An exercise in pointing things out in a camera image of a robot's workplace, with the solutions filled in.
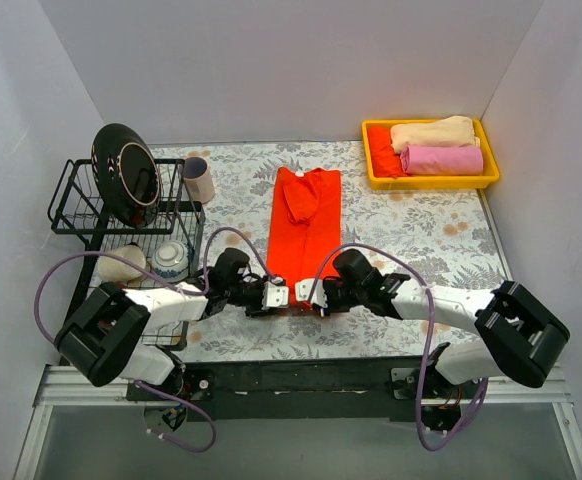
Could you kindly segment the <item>orange t shirt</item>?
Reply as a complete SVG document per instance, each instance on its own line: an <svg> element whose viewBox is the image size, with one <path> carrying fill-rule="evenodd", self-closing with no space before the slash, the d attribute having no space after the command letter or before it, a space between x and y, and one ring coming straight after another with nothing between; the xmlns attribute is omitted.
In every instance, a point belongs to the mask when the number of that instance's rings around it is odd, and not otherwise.
<svg viewBox="0 0 582 480"><path fill-rule="evenodd" d="M400 156L395 153L391 144L389 128L370 126L367 128L369 152L373 173L380 178L407 177Z"/></svg>
<svg viewBox="0 0 582 480"><path fill-rule="evenodd" d="M278 169L274 186L268 269L282 277L296 307L295 284L313 278L328 253L341 245L342 178L317 168L299 176Z"/></svg>

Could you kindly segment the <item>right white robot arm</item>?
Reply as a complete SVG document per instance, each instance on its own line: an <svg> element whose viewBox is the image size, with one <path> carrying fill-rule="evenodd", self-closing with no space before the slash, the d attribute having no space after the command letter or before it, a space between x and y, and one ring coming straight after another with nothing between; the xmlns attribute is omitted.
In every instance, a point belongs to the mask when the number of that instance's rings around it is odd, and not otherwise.
<svg viewBox="0 0 582 480"><path fill-rule="evenodd" d="M475 335L429 354L423 383L435 397L496 376L539 388L570 339L568 328L514 281L495 289L431 286L409 271L383 274L357 249L339 253L331 264L334 275L318 281L308 300L325 315L363 306L379 317L426 320Z"/></svg>

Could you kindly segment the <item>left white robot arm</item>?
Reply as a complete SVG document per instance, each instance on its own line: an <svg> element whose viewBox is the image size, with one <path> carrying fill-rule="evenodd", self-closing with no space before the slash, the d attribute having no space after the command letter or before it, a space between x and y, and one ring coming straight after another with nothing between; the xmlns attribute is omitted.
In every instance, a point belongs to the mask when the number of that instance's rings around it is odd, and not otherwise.
<svg viewBox="0 0 582 480"><path fill-rule="evenodd" d="M227 248L206 278L198 271L176 286L145 290L105 282L65 322L53 344L95 387L116 378L142 381L159 398L174 399L184 386L180 362L141 337L167 324L207 319L227 305L242 307L247 315L269 313L270 277L249 273L249 261L243 251Z"/></svg>

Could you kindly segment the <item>blue white ceramic bowl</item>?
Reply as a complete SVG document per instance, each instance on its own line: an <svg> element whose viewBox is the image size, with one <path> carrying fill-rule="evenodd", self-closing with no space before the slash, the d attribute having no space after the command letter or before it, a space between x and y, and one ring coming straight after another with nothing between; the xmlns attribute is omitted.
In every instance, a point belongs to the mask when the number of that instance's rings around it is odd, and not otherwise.
<svg viewBox="0 0 582 480"><path fill-rule="evenodd" d="M189 270L188 246L179 240L167 240L159 244L151 256L154 272L170 283L185 279Z"/></svg>

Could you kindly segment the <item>floral table mat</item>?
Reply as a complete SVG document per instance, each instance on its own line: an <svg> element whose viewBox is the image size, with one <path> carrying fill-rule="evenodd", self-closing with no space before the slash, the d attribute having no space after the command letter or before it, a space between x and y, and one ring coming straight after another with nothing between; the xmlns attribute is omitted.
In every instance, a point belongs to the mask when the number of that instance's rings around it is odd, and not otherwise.
<svg viewBox="0 0 582 480"><path fill-rule="evenodd" d="M358 141L185 145L154 155L208 162L215 195L204 208L203 246L211 258L227 247L263 257L277 171L323 168L341 174L342 241L362 244L380 271L404 261L432 286L464 289L493 289L508 276L478 192L376 191ZM143 341L173 347L191 363L383 357L420 354L428 330L425 321L384 319L363 308L248 318L227 307L207 321L152 330Z"/></svg>

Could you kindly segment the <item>purple rimmed mug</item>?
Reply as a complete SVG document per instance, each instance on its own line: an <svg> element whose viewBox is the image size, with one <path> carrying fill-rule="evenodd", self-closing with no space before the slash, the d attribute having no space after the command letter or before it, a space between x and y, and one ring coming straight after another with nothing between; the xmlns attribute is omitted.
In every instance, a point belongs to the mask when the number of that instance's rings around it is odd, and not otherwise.
<svg viewBox="0 0 582 480"><path fill-rule="evenodd" d="M189 198L206 204L215 196L210 164L200 157L184 160L181 173Z"/></svg>

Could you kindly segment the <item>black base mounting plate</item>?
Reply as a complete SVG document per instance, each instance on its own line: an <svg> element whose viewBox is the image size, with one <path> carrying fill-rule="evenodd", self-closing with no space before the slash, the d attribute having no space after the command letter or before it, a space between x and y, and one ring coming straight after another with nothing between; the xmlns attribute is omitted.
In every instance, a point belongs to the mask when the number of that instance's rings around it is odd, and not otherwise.
<svg viewBox="0 0 582 480"><path fill-rule="evenodd" d="M411 422L393 382L418 356L190 363L184 398L215 420L384 418Z"/></svg>

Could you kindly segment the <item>cream ceramic cup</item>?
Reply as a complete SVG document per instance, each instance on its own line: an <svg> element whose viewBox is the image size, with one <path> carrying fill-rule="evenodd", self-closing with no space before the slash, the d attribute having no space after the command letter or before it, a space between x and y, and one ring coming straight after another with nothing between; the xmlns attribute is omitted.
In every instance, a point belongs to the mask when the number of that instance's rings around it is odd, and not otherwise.
<svg viewBox="0 0 582 480"><path fill-rule="evenodd" d="M109 251L109 254L123 258L141 269L146 268L146 256L135 243ZM104 282L129 282L142 276L142 273L120 260L101 256L97 264L98 275Z"/></svg>

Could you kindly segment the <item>rolled orange t shirt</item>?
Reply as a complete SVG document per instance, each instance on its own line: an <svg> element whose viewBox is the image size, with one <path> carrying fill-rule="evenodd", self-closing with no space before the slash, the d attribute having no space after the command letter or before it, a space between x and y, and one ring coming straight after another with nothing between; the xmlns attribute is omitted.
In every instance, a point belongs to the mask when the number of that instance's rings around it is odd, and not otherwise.
<svg viewBox="0 0 582 480"><path fill-rule="evenodd" d="M407 177L400 156L395 153L391 144L389 128L370 126L367 128L369 152L373 173L380 178Z"/></svg>

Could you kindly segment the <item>rolled pink t shirt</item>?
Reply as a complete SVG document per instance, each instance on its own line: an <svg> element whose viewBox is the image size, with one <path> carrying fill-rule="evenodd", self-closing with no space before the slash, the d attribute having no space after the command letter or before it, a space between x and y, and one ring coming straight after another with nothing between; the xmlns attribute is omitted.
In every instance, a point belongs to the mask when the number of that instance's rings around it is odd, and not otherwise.
<svg viewBox="0 0 582 480"><path fill-rule="evenodd" d="M409 175L480 175L484 168L479 147L408 146L401 154L402 169Z"/></svg>

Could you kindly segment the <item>black round plate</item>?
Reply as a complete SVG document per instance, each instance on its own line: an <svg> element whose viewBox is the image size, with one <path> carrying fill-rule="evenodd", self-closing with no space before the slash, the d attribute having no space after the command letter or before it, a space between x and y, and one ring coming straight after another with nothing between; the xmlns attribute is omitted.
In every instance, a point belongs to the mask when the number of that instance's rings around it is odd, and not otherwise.
<svg viewBox="0 0 582 480"><path fill-rule="evenodd" d="M93 140L91 163L105 210L130 228L148 227L157 216L162 181L140 136L123 124L105 125Z"/></svg>

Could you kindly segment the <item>yellow plastic tray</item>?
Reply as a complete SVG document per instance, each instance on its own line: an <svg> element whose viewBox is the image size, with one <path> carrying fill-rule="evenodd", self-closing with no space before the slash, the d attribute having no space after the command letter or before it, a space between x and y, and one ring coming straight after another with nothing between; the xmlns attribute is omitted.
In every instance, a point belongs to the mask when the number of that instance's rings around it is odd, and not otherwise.
<svg viewBox="0 0 582 480"><path fill-rule="evenodd" d="M480 139L480 148L483 155L484 167L478 176L408 176L408 177L379 177L375 175L373 161L368 141L368 129L372 126L390 128L396 124L424 124L437 121L437 118L422 119L368 119L361 124L362 142L364 146L367 175L374 190L448 190L448 189L485 189L500 179L500 170L492 152L489 140L481 121L473 118L473 127L476 136Z"/></svg>

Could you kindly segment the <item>rolled beige t shirt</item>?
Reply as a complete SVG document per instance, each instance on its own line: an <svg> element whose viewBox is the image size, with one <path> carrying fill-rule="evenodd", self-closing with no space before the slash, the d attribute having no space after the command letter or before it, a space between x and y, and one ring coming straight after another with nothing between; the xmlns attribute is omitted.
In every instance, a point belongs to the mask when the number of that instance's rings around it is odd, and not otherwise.
<svg viewBox="0 0 582 480"><path fill-rule="evenodd" d="M480 146L473 120L458 115L433 122L396 124L391 127L390 135L391 146L396 154L401 154L409 146Z"/></svg>

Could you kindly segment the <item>aluminium frame rail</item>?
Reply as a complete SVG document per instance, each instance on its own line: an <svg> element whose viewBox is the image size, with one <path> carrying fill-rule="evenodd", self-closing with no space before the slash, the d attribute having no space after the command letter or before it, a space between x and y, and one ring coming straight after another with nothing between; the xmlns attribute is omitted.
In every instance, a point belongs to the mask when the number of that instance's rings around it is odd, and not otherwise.
<svg viewBox="0 0 582 480"><path fill-rule="evenodd" d="M104 387L94 387L75 368L46 367L34 401L35 406L112 406L126 401L128 386L116 379ZM538 389L524 387L505 377L489 380L486 404L572 403L573 398L560 367L556 367Z"/></svg>

